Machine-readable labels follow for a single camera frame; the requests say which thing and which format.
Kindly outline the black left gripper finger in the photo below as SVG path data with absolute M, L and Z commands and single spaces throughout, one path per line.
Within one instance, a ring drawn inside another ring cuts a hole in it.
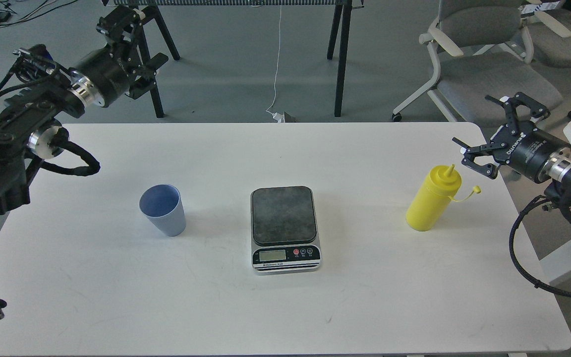
M 159 68 L 168 60 L 167 55 L 156 54 L 146 63 L 130 68 L 128 70 L 129 88 L 127 90 L 127 96 L 135 100 L 145 95 L 145 93 L 152 91 L 156 87 L 156 75 Z
M 133 44 L 145 18 L 145 13 L 139 9 L 117 6 L 107 16 L 100 17 L 97 31 L 104 36 L 108 47 L 120 43 Z

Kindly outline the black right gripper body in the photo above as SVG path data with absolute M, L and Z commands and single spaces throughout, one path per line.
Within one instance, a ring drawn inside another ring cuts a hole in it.
M 570 145 L 540 130 L 530 120 L 522 120 L 517 124 L 519 132 L 512 134 L 509 124 L 499 127 L 493 135 L 493 143 L 499 146 L 493 152 L 498 163 L 510 166 L 522 176 L 543 183 L 550 179 L 548 161 L 552 156 L 571 154 Z

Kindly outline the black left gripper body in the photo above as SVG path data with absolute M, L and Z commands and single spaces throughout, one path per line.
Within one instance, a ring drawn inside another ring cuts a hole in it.
M 93 104 L 108 108 L 120 96 L 134 99 L 131 89 L 134 49 L 129 45 L 106 45 L 94 50 L 70 68 L 73 81 L 83 80 L 93 93 Z

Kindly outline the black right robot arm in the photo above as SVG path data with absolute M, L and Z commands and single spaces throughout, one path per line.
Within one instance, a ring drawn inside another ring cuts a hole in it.
M 509 253 L 515 269 L 536 289 L 571 298 L 571 292 L 548 285 L 528 273 L 514 250 L 517 229 L 525 216 L 538 206 L 544 210 L 559 210 L 571 224 L 571 147 L 536 126 L 535 122 L 546 119 L 550 111 L 525 93 L 517 92 L 500 99 L 487 95 L 485 99 L 505 111 L 506 122 L 482 145 L 470 146 L 453 138 L 461 148 L 461 163 L 490 179 L 498 176 L 500 167 L 507 166 L 534 183 L 549 182 L 544 193 L 534 197 L 519 212 L 509 234 Z

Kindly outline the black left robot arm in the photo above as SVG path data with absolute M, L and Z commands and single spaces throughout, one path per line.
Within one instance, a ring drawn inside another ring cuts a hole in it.
M 157 4 L 137 0 L 117 1 L 98 20 L 105 46 L 71 68 L 57 63 L 45 45 L 16 51 L 0 82 L 0 215 L 30 203 L 29 187 L 41 169 L 78 177 L 99 172 L 97 159 L 70 140 L 59 113 L 79 118 L 88 106 L 107 108 L 122 95 L 150 93 L 156 116 L 165 115 L 156 75 L 168 57 L 149 54 L 144 26 L 151 21 L 178 60 Z

